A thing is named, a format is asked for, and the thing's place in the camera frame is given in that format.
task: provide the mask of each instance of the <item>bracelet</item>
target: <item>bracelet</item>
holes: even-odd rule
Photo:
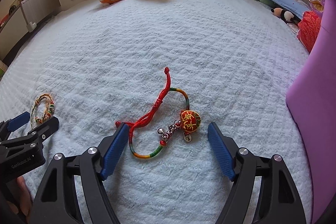
[[[126,122],[126,124],[130,127],[129,141],[128,141],[129,142],[129,148],[130,148],[132,154],[139,159],[149,159],[149,158],[153,158],[154,156],[156,156],[163,149],[163,147],[167,145],[167,141],[171,138],[171,136],[176,131],[178,131],[179,129],[183,129],[183,131],[184,131],[183,132],[184,140],[186,142],[190,142],[191,141],[190,134],[192,132],[196,131],[197,128],[199,127],[200,123],[201,123],[201,117],[199,116],[199,114],[197,112],[189,110],[188,95],[181,89],[170,87],[170,75],[169,75],[169,68],[168,67],[165,68],[165,74],[167,75],[166,87],[161,91],[158,99],[156,100],[154,106],[152,107],[152,110],[150,112],[148,112],[147,114],[145,114],[144,116],[142,116],[135,123]],[[150,153],[149,155],[140,155],[140,154],[136,153],[134,151],[134,148],[133,148],[133,132],[134,132],[134,129],[145,127],[146,125],[148,125],[150,123],[150,121],[152,120],[155,112],[159,109],[159,106],[162,104],[163,98],[167,95],[167,93],[169,91],[176,91],[176,92],[181,93],[185,98],[186,108],[185,108],[185,110],[180,112],[180,119],[175,120],[175,122],[173,124],[168,126],[167,131],[163,130],[162,128],[159,128],[157,130],[157,133],[160,134],[161,137],[162,137],[162,140],[160,141],[160,145],[158,146],[158,148],[153,153]],[[115,123],[115,125],[117,127],[119,127],[120,124],[121,124],[121,122],[119,122],[119,121]]]
[[[39,118],[37,116],[37,108],[40,105],[42,100],[46,100],[45,102],[45,110],[43,112],[43,115],[41,118]],[[35,113],[35,122],[37,124],[42,124],[43,122],[45,122],[46,120],[48,120],[54,113],[55,111],[55,107],[54,107],[54,101],[53,98],[51,97],[51,95],[45,93],[42,94],[40,97],[38,97],[35,101],[35,104],[33,106],[33,110],[31,111],[30,114],[30,125],[31,128],[33,129],[33,115]]]

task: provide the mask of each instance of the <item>knot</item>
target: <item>knot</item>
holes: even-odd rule
[[[155,110],[155,111],[157,111],[158,110],[158,108],[159,108],[159,106],[162,104],[162,100],[161,99],[157,99],[156,100],[156,102],[155,102],[155,104],[153,105],[153,110]]]

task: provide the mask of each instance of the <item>red cord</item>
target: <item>red cord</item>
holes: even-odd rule
[[[160,105],[162,104],[163,98],[168,94],[169,89],[170,89],[170,75],[169,75],[169,68],[165,68],[165,74],[167,75],[167,83],[166,87],[161,91],[159,97],[157,98],[155,104],[153,105],[152,109],[150,112],[142,116],[139,120],[137,120],[135,123],[134,122],[125,122],[129,127],[129,136],[133,136],[133,131],[135,128],[141,128],[145,127],[150,123],[150,121],[153,119],[153,116],[155,112],[159,109]],[[120,126],[121,122],[117,121],[115,122],[116,127],[118,128]]]

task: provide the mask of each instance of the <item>bell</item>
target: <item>bell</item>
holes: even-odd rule
[[[165,131],[164,131],[162,128],[159,128],[159,129],[157,130],[157,133],[160,134],[160,135],[164,134],[164,132],[165,132]]]

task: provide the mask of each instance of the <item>purple panel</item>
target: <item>purple panel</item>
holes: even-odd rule
[[[302,135],[314,192],[312,223],[336,193],[336,0],[323,0],[315,45],[287,92],[286,103]]]

